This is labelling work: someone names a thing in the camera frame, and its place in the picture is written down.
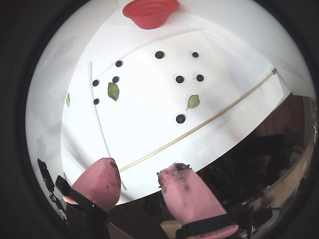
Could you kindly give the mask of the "pink-tipped gripper finger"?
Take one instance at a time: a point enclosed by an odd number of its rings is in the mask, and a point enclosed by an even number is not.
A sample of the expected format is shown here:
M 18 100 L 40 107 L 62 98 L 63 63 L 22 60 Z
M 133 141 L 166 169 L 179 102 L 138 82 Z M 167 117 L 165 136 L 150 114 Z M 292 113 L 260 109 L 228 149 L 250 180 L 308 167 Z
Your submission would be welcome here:
M 183 163 L 157 173 L 165 204 L 181 224 L 176 239 L 237 239 L 239 226 L 204 181 Z
M 55 186 L 66 202 L 66 218 L 77 239 L 109 239 L 106 222 L 120 198 L 121 179 L 112 158 L 101 158 L 72 184 L 58 176 Z

